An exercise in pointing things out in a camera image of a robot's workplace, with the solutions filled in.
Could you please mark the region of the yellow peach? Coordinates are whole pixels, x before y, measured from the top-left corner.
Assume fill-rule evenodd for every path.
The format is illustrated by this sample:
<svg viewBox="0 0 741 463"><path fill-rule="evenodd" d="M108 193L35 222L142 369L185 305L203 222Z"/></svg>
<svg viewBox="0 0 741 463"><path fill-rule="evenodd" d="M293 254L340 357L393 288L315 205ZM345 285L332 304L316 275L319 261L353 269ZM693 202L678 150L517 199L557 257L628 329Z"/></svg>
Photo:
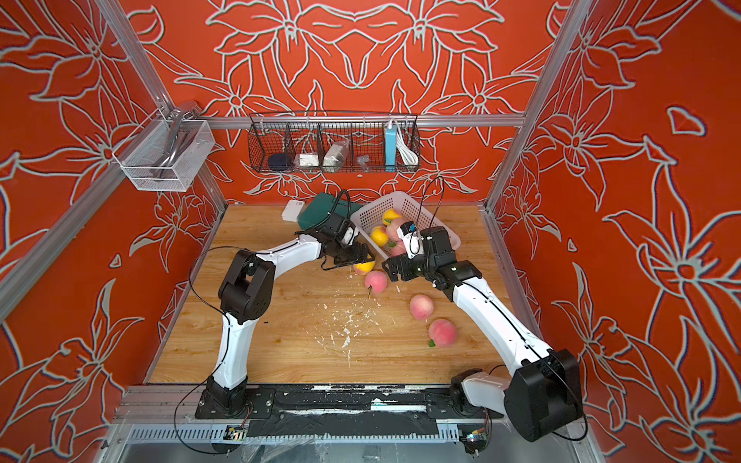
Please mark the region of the yellow peach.
<svg viewBox="0 0 741 463"><path fill-rule="evenodd" d="M403 216L399 212L397 212L397 210L391 208L390 210L386 210L386 212L384 212L384 214L382 215L382 222L385 226L388 226L395 220L401 218L403 218Z"/></svg>
<svg viewBox="0 0 741 463"><path fill-rule="evenodd" d="M370 232L370 237L370 239L372 239L372 242L378 247L384 247L390 241L389 235L387 235L386 228L384 226L377 226L373 228Z"/></svg>
<svg viewBox="0 0 741 463"><path fill-rule="evenodd" d="M375 267L375 262L363 262L362 264L355 264L353 266L355 272L359 275L367 275L370 272L374 271Z"/></svg>

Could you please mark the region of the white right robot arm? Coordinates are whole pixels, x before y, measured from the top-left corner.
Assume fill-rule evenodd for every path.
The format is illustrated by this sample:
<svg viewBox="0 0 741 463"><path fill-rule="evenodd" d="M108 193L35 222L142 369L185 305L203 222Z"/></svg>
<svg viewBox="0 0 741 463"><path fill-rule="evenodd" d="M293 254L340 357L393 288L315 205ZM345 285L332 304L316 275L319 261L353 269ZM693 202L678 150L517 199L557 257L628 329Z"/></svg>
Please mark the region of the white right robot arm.
<svg viewBox="0 0 741 463"><path fill-rule="evenodd" d="M471 373L460 382L468 403L506 416L521 437L534 442L586 420L581 374L566 349L555 351L495 295L482 272L459 260L444 227L398 229L406 252L382 267L393 282L423 278L471 318L499 353L511 378Z"/></svg>

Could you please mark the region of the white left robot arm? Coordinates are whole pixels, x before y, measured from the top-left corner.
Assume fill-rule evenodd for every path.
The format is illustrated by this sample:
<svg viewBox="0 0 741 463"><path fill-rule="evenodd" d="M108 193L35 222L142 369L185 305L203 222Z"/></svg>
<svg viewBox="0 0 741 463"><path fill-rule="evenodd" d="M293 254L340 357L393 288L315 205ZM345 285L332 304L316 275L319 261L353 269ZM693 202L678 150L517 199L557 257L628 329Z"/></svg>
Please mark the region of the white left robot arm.
<svg viewBox="0 0 741 463"><path fill-rule="evenodd" d="M257 324L271 304L275 281L316 260L323 264L333 260L335 268L372 262L374 255L358 235L359 229L347 214L330 211L289 242L235 253L218 291L218 312L223 316L218 360L205 381L196 418L235 418L246 411L250 346Z"/></svg>

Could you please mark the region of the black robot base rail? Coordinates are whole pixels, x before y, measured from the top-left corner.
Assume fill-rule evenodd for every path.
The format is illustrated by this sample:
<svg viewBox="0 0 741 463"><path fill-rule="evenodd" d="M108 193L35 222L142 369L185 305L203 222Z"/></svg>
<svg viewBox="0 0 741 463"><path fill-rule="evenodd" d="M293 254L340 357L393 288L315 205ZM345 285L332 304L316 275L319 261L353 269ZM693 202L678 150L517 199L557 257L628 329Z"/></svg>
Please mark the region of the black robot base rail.
<svg viewBox="0 0 741 463"><path fill-rule="evenodd" d="M448 384L248 384L228 394L208 386L195 411L197 420L228 422L250 438L457 441L459 428L500 417Z"/></svg>

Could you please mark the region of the pink peach with leaf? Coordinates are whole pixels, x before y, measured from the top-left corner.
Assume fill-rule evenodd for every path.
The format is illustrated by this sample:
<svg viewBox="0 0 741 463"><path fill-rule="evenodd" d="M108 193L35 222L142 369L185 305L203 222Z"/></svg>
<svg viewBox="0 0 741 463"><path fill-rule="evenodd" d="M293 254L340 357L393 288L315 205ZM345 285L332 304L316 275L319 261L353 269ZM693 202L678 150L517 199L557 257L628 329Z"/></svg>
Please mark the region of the pink peach with leaf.
<svg viewBox="0 0 741 463"><path fill-rule="evenodd" d="M397 257L407 254L406 247L403 242L401 241L394 241L393 246L390 247L391 249L391 257Z"/></svg>

